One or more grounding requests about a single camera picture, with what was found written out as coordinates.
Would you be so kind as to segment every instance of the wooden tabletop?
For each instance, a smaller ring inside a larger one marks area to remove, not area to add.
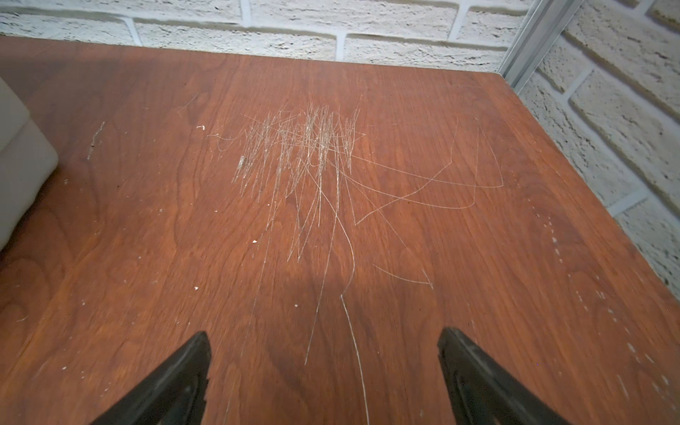
[[[0,254],[1,423],[206,330],[204,424],[451,424],[444,326],[574,424],[677,423],[678,303],[499,75],[2,37],[0,77],[60,158]]]

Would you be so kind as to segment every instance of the white object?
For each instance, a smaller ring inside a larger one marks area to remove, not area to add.
[[[56,151],[0,80],[0,248],[54,171]]]

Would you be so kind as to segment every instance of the scratched wood surface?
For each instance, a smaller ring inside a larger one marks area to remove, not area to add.
[[[1,423],[85,424],[197,330],[204,424],[452,423],[443,326],[575,424],[677,423],[677,302],[498,75],[3,37],[0,77],[60,157],[0,254]],[[243,191],[310,105],[352,153]]]

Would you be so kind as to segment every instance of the white paint fleck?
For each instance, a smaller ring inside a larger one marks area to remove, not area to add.
[[[621,388],[624,391],[624,395],[626,396],[626,398],[628,400],[630,400],[630,397],[628,396],[628,391],[626,390],[626,386],[624,385],[624,381],[621,379],[621,377],[619,375],[616,375],[616,377],[619,378],[619,384],[621,384]]]

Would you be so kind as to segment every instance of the mortar line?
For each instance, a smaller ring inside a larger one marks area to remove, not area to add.
[[[241,24],[244,27],[252,25],[252,15],[250,13],[250,0],[241,0]]]
[[[121,20],[127,25],[130,36],[132,37],[133,42],[135,42],[135,46],[143,46],[139,34],[137,33],[137,28],[135,28],[135,20],[127,16],[123,16]]]
[[[592,63],[588,64],[583,71],[574,79],[574,81],[569,84],[564,93],[560,95],[560,100],[562,102],[568,102],[571,95],[573,95],[576,90],[583,84],[586,78],[595,70],[595,65]]]
[[[343,62],[345,60],[345,38],[346,32],[340,32],[335,36],[335,61]]]
[[[631,193],[608,206],[607,211],[609,212],[609,215],[616,217],[633,208],[635,205],[638,205],[640,202],[647,199],[648,196],[649,189],[646,187],[633,190]]]
[[[449,33],[447,41],[454,41],[458,38],[458,33],[463,26],[465,15],[467,15],[467,11],[471,6],[471,0],[461,0],[460,4],[458,5],[458,11],[456,12],[456,19],[454,19],[454,23],[451,26],[451,32]]]

